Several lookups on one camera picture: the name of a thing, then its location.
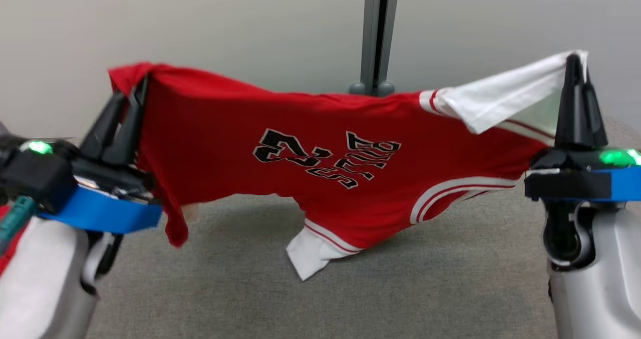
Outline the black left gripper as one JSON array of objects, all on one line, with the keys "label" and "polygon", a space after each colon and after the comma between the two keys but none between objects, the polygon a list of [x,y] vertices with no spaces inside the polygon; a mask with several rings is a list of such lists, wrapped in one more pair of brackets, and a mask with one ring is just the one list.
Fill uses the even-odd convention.
[{"label": "black left gripper", "polygon": [[84,188],[123,200],[158,202],[153,194],[153,175],[131,166],[140,141],[148,84],[149,77],[144,76],[129,95],[114,92],[87,132],[80,149],[65,140],[27,140],[20,144],[20,151],[68,156],[74,178]]}]

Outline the teal plug of left gripper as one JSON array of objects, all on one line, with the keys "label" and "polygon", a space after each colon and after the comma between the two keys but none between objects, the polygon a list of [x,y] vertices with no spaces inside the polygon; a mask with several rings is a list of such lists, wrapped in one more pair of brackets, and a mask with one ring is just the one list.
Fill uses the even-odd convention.
[{"label": "teal plug of left gripper", "polygon": [[0,255],[6,252],[14,237],[26,226],[38,206],[30,197],[20,196],[14,201],[0,221]]}]

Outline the grey metal partition post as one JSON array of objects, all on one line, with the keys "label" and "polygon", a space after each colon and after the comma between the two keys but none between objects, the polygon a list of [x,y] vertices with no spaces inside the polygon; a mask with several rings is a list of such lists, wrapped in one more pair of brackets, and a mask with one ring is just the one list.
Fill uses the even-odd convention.
[{"label": "grey metal partition post", "polygon": [[360,81],[350,94],[385,97],[396,87],[388,79],[398,0],[365,0]]}]

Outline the red and white basketball jersey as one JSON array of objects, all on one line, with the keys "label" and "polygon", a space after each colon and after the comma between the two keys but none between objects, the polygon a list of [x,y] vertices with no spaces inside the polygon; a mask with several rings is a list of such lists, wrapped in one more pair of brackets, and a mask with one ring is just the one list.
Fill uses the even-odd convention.
[{"label": "red and white basketball jersey", "polygon": [[138,165],[156,178],[170,243],[188,239],[187,206],[290,197],[305,219],[286,252],[306,280],[452,204],[513,188],[553,143],[568,56],[382,98],[268,91],[165,64],[109,75],[124,93],[150,78]]}]

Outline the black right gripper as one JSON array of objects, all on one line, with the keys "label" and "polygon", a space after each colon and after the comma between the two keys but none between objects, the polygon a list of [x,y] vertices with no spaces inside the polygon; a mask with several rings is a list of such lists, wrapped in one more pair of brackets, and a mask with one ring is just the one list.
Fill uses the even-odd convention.
[{"label": "black right gripper", "polygon": [[637,149],[605,147],[608,140],[599,101],[589,69],[584,69],[583,76],[578,54],[567,57],[555,147],[537,152],[530,160],[527,173],[588,172],[641,166],[641,152]]}]

